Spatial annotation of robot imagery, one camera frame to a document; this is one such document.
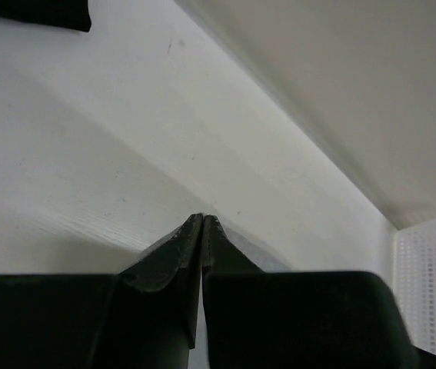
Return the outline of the grey tank top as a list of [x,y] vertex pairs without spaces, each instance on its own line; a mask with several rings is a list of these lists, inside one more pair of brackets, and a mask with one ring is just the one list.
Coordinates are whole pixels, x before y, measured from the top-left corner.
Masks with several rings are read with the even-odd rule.
[[200,257],[203,271],[222,273],[283,272],[291,266],[267,248],[223,225],[214,215],[191,214],[183,224],[146,248],[138,263],[157,271],[177,271],[192,256]]

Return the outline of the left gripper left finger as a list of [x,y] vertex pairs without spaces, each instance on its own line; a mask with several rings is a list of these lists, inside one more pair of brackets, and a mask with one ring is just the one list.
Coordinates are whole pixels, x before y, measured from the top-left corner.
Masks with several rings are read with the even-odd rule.
[[202,216],[117,274],[0,274],[0,368],[185,368]]

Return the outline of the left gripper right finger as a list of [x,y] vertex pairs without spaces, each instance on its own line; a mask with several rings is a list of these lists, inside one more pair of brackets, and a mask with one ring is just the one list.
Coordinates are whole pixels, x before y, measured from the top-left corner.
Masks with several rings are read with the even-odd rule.
[[367,271],[266,272],[207,216],[202,293],[213,368],[417,368],[394,295]]

